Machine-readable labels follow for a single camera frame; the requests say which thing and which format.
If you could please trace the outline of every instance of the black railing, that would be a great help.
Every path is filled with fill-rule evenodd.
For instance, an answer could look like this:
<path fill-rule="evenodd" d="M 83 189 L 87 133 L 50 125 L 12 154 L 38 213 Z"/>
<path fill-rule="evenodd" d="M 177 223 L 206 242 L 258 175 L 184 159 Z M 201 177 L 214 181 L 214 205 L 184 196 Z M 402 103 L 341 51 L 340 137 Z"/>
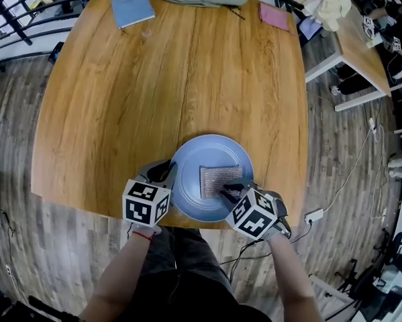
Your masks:
<path fill-rule="evenodd" d="M 28 7 L 28 4 L 26 3 L 27 0 L 18 0 L 16 3 L 13 3 L 11 5 L 6 5 L 4 3 L 4 0 L 0 0 L 0 17 L 2 17 L 4 22 L 2 23 L 1 20 L 1 25 L 0 25 L 0 41 L 4 40 L 5 38 L 8 38 L 11 35 L 17 34 L 19 36 L 18 39 L 12 40 L 10 42 L 4 43 L 0 45 L 0 49 L 18 43 L 18 42 L 25 42 L 28 45 L 32 45 L 31 39 L 37 38 L 40 36 L 45 36 L 48 34 L 56 34 L 60 32 L 68 32 L 71 30 L 71 28 L 58 28 L 56 30 L 49 30 L 45 32 L 39 32 L 37 34 L 29 34 L 27 35 L 25 33 L 26 30 L 42 25 L 45 23 L 53 22 L 53 21 L 58 21 L 58 20 L 64 20 L 64 19 L 70 19 L 70 18 L 77 18 L 80 15 L 81 11 L 74 11 L 71 7 L 71 3 L 74 3 L 75 1 L 81 1 L 81 4 L 77 7 L 78 10 L 83 9 L 85 6 L 85 1 L 88 0 L 56 0 L 50 3 L 46 3 L 40 6 L 37 6 L 33 9 L 30 9 Z M 18 5 L 21 5 L 25 12 L 16 15 L 15 13 L 12 12 L 12 9 L 14 7 L 17 7 Z M 41 19 L 38 21 L 35 21 L 34 18 L 37 16 L 39 13 L 43 12 L 46 9 L 49 9 L 54 6 L 62 6 L 62 13 L 59 13 L 58 15 L 55 15 L 53 17 L 48 17 L 45 19 Z M 19 20 L 23 17 L 26 16 L 31 16 L 31 20 L 26 24 L 22 24 Z M 12 30 L 10 31 L 5 31 L 4 28 L 6 26 L 10 26 Z"/>

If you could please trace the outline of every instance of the wooden floor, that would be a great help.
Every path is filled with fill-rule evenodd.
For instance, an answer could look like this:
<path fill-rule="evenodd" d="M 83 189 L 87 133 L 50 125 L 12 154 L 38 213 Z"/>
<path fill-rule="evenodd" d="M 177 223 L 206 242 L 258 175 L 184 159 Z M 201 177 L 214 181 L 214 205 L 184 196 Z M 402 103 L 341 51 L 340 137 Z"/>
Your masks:
<path fill-rule="evenodd" d="M 319 61 L 324 51 L 313 41 L 304 49 L 304 57 L 307 62 Z M 45 57 L 37 57 L 9 62 L 6 68 L 0 74 L 0 208 L 9 212 L 16 232 L 10 238 L 10 249 L 6 223 L 0 214 L 0 287 L 14 299 L 25 301 L 33 294 L 57 309 L 78 314 L 101 271 L 124 244 L 128 225 L 50 204 L 30 193 L 34 132 L 52 65 Z M 367 118 L 375 116 L 380 107 L 379 122 L 386 132 L 383 165 L 389 155 L 398 151 L 391 100 L 366 104 L 366 113 L 364 107 L 336 113 L 332 103 L 343 98 L 328 93 L 332 82 L 333 78 L 324 74 L 307 85 L 309 170 L 304 213 L 326 208 L 331 203 L 358 156 L 368 132 Z M 369 136 L 359 165 L 335 205 L 295 244 L 307 272 L 332 285 L 339 283 L 334 273 L 345 270 L 352 258 L 359 260 L 357 270 L 364 270 L 374 256 L 372 247 L 378 244 L 381 228 L 393 227 L 400 185 L 386 181 L 383 167 L 377 184 L 381 187 L 381 201 L 378 202 L 377 190 L 373 215 L 387 208 L 387 216 L 383 224 L 381 219 L 370 218 L 381 144 L 374 143 L 372 135 Z M 304 231 L 307 229 L 301 221 L 294 234 Z M 202 231 L 202 234 L 221 261 L 237 256 L 247 243 L 245 237 L 234 231 Z M 267 251 L 261 243 L 245 254 L 261 255 Z M 13 280 L 5 271 L 6 264 L 13 269 Z M 281 319 L 281 302 L 270 257 L 241 261 L 234 290 L 240 302 L 261 309 L 274 321 Z M 317 294 L 323 312 L 339 304 L 322 292 Z"/>

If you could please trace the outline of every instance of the person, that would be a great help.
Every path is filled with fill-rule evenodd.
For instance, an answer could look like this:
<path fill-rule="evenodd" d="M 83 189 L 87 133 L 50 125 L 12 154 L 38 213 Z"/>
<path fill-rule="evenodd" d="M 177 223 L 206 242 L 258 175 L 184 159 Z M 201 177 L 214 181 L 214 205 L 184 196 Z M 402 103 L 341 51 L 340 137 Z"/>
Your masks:
<path fill-rule="evenodd" d="M 402 5 L 392 4 L 385 8 L 375 9 L 369 15 L 372 20 L 380 17 L 390 16 L 396 20 L 396 24 L 389 26 L 383 33 L 383 44 L 376 46 L 381 62 L 383 63 L 386 73 L 392 83 L 402 78 Z M 401 41 L 401 50 L 393 51 L 391 40 L 393 37 L 399 38 Z M 332 72 L 341 81 L 339 85 L 330 87 L 330 92 L 333 95 L 349 95 L 362 89 L 367 89 L 371 84 L 361 75 L 357 74 L 352 68 L 343 65 L 338 69 L 333 69 Z"/>
<path fill-rule="evenodd" d="M 270 321 L 240 305 L 198 229 L 133 224 L 128 242 L 106 267 L 80 315 L 106 321 Z M 267 240 L 285 321 L 322 321 L 297 254 L 281 233 Z"/>

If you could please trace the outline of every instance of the wall outlet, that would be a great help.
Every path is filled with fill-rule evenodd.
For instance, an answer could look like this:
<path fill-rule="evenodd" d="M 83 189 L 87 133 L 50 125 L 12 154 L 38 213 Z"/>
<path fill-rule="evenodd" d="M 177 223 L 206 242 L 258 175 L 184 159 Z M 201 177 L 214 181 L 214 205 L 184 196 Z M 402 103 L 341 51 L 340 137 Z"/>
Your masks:
<path fill-rule="evenodd" d="M 315 222 L 318 221 L 319 219 L 323 218 L 323 209 L 317 209 L 315 211 L 312 211 L 310 213 L 307 213 L 305 215 L 305 222 L 306 224 L 309 224 L 309 221 Z"/>
<path fill-rule="evenodd" d="M 11 268 L 10 268 L 10 266 L 5 265 L 5 267 L 6 267 L 6 269 L 7 269 L 7 273 L 8 273 L 8 275 L 9 275 L 10 277 L 12 277 L 12 278 L 13 278 L 13 273 L 11 272 Z"/>

